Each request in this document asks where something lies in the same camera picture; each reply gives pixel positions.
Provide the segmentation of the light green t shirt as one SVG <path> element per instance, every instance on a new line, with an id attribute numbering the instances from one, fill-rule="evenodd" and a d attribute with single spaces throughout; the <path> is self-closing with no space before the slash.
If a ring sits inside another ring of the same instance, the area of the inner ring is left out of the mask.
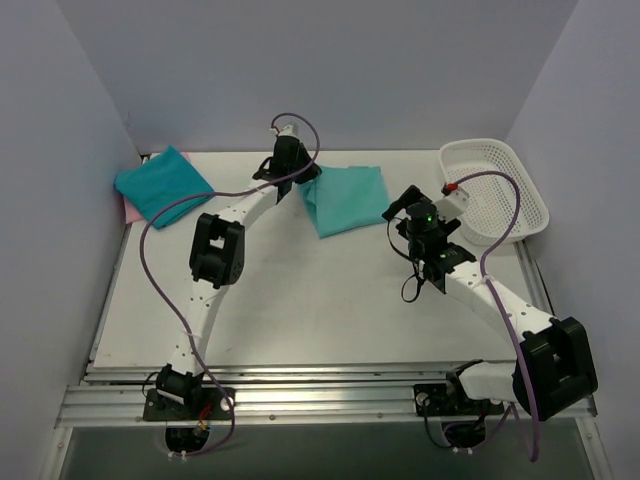
<path id="1" fill-rule="evenodd" d="M 379 166 L 323 167 L 299 192 L 321 239 L 384 223 L 391 203 Z"/>

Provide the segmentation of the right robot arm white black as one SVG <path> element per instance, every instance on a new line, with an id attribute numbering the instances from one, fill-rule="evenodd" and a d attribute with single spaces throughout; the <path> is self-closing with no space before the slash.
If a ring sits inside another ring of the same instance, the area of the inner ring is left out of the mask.
<path id="1" fill-rule="evenodd" d="M 455 298 L 503 336 L 513 347 L 513 361 L 472 360 L 447 376 L 444 400 L 455 412 L 479 401 L 520 405 L 546 421 L 592 395 L 598 379 L 586 329 L 575 318 L 559 320 L 489 277 L 479 260 L 449 241 L 460 226 L 467 196 L 446 186 L 446 196 L 432 201 L 414 185 L 393 201 L 382 217 L 405 212 L 396 229 L 408 243 L 404 257 L 419 286 L 426 283 Z"/>

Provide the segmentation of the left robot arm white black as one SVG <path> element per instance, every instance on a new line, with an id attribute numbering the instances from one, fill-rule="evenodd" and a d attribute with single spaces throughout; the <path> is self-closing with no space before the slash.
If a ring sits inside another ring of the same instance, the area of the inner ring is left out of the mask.
<path id="1" fill-rule="evenodd" d="M 179 341 L 156 380 L 166 408 L 177 418 L 190 419 L 201 409 L 204 354 L 222 300 L 244 270 L 247 231 L 294 183 L 306 183 L 321 173 L 311 161 L 296 134 L 278 133 L 273 154 L 252 176 L 249 193 L 216 214 L 198 218 L 189 256 L 193 283 L 186 338 Z"/>

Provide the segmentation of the white perforated plastic basket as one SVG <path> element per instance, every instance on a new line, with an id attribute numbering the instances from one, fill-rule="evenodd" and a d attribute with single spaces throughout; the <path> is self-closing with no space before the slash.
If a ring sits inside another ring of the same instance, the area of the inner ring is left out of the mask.
<path id="1" fill-rule="evenodd" d="M 515 151 L 496 139 L 450 142 L 439 150 L 444 183 L 462 180 L 470 205 L 461 217 L 461 234 L 472 244 L 489 246 L 506 237 L 514 243 L 546 229 L 548 209 Z"/>

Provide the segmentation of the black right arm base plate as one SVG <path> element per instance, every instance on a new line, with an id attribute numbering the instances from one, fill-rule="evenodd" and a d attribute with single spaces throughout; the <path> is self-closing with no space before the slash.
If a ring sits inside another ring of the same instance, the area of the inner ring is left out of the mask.
<path id="1" fill-rule="evenodd" d="M 414 384 L 412 389 L 418 416 L 494 416 L 505 411 L 503 404 L 471 400 L 449 382 Z"/>

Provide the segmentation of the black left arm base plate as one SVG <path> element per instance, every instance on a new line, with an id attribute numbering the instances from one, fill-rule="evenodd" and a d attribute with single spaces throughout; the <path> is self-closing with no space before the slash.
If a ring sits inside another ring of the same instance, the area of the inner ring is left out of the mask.
<path id="1" fill-rule="evenodd" d="M 197 389 L 193 405 L 184 405 L 175 399 L 163 396 L 155 388 L 146 389 L 143 395 L 145 397 L 143 420 L 147 422 L 231 419 L 230 407 L 224 395 L 214 385 L 205 384 Z"/>

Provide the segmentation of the aluminium rail frame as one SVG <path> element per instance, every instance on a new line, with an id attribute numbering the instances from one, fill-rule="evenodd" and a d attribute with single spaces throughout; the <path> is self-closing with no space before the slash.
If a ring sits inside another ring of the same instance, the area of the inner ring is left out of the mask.
<path id="1" fill-rule="evenodd" d="M 129 231 L 86 372 L 69 387 L 43 467 L 60 479 L 85 428 L 143 428 L 141 383 L 182 330 L 190 234 Z M 206 358 L 237 391 L 240 424 L 402 421 L 414 384 L 473 359 L 512 361 L 501 334 L 455 299 L 425 287 L 406 303 L 409 268 L 374 226 L 320 239 L 259 233 L 225 296 Z"/>

